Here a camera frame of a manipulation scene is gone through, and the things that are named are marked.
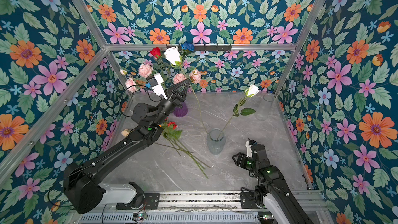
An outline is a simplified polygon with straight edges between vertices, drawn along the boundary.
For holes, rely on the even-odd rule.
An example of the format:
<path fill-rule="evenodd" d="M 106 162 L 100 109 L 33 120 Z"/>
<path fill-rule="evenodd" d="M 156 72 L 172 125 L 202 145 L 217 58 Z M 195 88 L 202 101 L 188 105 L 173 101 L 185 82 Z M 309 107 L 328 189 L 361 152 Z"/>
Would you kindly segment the purple blue glass vase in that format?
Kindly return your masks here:
<path fill-rule="evenodd" d="M 187 107 L 186 103 L 183 102 L 180 107 L 177 107 L 174 110 L 173 114 L 178 118 L 182 118 L 182 117 L 186 116 L 188 114 L 188 107 Z"/>

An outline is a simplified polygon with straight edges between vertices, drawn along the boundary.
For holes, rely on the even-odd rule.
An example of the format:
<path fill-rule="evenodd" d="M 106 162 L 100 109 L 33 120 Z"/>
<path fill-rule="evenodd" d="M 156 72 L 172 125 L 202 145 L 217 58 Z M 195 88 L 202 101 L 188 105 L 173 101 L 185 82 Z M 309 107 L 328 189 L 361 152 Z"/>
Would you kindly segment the white rose stem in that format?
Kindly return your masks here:
<path fill-rule="evenodd" d="M 179 51 L 177 47 L 172 47 L 172 48 L 168 48 L 165 51 L 164 56 L 165 56 L 165 59 L 170 62 L 171 67 L 173 67 L 175 69 L 180 69 L 182 74 L 189 75 L 196 68 L 193 68 L 193 70 L 191 70 L 191 72 L 188 73 L 188 71 L 183 66 L 184 63 L 187 62 L 187 56 L 185 58 L 183 58 L 181 53 L 182 53 L 182 51 Z M 190 81 L 190 83 L 191 84 L 190 84 L 189 90 L 192 90 L 193 94 L 195 95 L 195 92 L 192 89 L 192 85 L 196 85 L 196 84 L 193 84 L 191 81 Z M 200 121 L 202 123 L 204 130 L 208 134 L 208 131 L 206 130 L 205 125 L 203 123 L 201 107 L 200 107 L 200 103 L 199 103 L 199 100 L 196 97 L 196 95 L 195 95 L 195 98 L 196 98 L 196 100 L 198 102 L 198 106 L 199 106 Z"/>

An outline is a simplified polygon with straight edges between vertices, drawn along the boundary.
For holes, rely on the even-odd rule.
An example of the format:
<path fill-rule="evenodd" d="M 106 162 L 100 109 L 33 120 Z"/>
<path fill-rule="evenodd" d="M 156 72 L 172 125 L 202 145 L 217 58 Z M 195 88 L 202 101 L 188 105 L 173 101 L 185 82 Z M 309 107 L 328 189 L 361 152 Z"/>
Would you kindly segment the pink carnation spray stem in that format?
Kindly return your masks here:
<path fill-rule="evenodd" d="M 153 66 L 150 64 L 141 64 L 138 69 L 138 78 L 128 75 L 127 71 L 124 69 L 120 69 L 119 72 L 121 75 L 128 77 L 125 82 L 126 89 L 128 92 L 134 93 L 146 88 L 146 82 L 144 79 L 147 79 L 152 75 Z"/>

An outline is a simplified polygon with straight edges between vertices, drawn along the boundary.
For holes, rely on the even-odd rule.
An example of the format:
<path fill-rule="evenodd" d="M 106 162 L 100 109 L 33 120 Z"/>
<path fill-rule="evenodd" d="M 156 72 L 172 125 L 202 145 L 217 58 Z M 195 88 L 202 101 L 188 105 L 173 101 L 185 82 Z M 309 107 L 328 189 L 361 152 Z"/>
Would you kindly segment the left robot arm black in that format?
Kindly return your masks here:
<path fill-rule="evenodd" d="M 187 98 L 191 81 L 185 79 L 166 90 L 156 105 L 138 103 L 131 119 L 137 126 L 126 138 L 99 156 L 81 164 L 69 164 L 64 170 L 63 193 L 79 214 L 99 205 L 124 204 L 138 209 L 144 203 L 144 192 L 135 183 L 105 184 L 107 177 L 125 160 L 154 144 L 163 132 L 162 123 Z"/>

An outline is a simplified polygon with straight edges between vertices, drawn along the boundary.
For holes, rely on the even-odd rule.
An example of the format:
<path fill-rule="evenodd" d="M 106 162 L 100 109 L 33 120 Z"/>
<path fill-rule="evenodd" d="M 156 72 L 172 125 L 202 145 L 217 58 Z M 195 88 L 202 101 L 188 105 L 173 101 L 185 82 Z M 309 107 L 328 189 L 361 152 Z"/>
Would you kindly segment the cream peach rose stem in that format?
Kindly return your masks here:
<path fill-rule="evenodd" d="M 121 134 L 122 134 L 123 137 L 128 137 L 128 135 L 130 134 L 130 130 L 125 129 L 125 130 L 123 130 L 123 131 L 121 132 Z"/>

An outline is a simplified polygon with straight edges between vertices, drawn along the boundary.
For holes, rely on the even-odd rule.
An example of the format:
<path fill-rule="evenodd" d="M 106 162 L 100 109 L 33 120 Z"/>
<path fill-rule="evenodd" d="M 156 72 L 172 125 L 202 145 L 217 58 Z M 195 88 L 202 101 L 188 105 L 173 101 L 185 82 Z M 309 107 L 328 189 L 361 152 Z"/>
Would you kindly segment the blue rose stem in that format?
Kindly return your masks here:
<path fill-rule="evenodd" d="M 195 50 L 194 44 L 192 44 L 192 43 L 185 42 L 185 43 L 181 44 L 180 46 L 181 46 L 181 51 L 182 51 L 181 55 L 183 58 L 185 58 L 189 54 L 193 53 Z"/>

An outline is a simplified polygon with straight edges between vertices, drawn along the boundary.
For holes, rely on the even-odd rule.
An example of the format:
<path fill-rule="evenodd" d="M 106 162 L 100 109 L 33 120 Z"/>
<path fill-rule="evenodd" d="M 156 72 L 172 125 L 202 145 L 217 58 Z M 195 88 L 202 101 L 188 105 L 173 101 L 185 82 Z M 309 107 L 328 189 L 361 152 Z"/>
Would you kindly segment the clear ribbed glass vase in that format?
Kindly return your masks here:
<path fill-rule="evenodd" d="M 213 129 L 207 135 L 207 146 L 209 151 L 218 155 L 222 152 L 226 143 L 226 136 L 220 129 Z"/>

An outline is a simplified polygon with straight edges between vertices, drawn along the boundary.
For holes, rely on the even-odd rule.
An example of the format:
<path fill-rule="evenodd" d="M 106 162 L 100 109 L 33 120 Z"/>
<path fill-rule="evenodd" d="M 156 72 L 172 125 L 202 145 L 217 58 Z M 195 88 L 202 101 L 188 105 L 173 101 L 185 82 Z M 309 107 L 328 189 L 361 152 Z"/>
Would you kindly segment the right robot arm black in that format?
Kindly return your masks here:
<path fill-rule="evenodd" d="M 239 152 L 232 159 L 236 166 L 248 171 L 258 184 L 254 190 L 242 187 L 240 203 L 243 209 L 265 209 L 259 213 L 264 224 L 312 224 L 300 206 L 278 167 L 271 165 L 263 144 L 246 142 L 247 153 Z"/>

